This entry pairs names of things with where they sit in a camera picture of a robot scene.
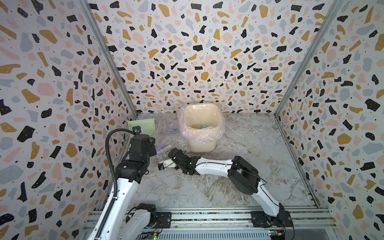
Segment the green plastic dustpan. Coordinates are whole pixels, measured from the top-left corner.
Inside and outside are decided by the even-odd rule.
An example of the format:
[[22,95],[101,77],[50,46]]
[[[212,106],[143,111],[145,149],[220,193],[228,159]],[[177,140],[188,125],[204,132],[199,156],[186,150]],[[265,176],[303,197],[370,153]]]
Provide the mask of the green plastic dustpan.
[[138,126],[141,127],[142,134],[153,137],[156,133],[154,118],[128,121],[128,127],[130,131],[134,132],[134,128]]

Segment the green hand brush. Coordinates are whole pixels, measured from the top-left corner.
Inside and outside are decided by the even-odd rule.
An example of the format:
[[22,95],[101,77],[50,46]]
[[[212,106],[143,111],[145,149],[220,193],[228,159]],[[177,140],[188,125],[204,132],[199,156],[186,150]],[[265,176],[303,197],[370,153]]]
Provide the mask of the green hand brush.
[[172,147],[171,145],[167,145],[166,147],[160,149],[160,151],[158,152],[158,156],[168,156],[169,152],[173,149],[174,147]]

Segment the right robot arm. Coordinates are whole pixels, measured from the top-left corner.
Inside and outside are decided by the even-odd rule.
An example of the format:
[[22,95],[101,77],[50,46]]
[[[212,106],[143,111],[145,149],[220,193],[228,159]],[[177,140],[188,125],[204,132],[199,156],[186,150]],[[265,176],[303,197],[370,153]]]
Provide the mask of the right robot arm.
[[174,148],[168,159],[158,165],[159,170],[175,168],[189,176],[215,175],[228,178],[242,194],[256,200],[262,211],[251,212],[255,228],[293,227],[290,213],[266,190],[267,182],[259,176],[258,170],[240,156],[231,160],[209,160],[203,157],[189,157],[180,149]]

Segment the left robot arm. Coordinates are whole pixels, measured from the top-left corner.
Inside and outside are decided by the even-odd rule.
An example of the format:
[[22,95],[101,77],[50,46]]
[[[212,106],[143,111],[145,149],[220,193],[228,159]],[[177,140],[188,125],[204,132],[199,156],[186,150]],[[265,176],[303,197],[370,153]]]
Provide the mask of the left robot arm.
[[114,169],[110,150],[106,149],[113,189],[89,240],[135,240],[148,225],[156,221],[154,206],[146,205],[135,210],[134,215],[122,226],[128,205],[142,177],[148,172],[150,157],[157,154],[155,139],[146,134],[134,135],[130,140],[128,159]]

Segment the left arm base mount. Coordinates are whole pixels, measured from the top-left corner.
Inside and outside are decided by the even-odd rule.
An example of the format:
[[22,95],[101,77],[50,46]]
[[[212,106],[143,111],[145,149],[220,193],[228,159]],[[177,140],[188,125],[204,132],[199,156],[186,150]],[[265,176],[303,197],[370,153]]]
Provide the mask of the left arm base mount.
[[145,229],[169,229],[171,227],[171,220],[171,212],[150,213],[150,221],[145,226]]

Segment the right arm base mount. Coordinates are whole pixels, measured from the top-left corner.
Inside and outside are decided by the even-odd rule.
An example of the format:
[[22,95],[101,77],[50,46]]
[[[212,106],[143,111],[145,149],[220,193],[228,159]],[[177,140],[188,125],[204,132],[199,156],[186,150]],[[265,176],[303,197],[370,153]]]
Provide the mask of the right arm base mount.
[[254,228],[293,227],[291,215],[286,210],[280,209],[276,217],[272,217],[263,211],[251,212],[251,222]]

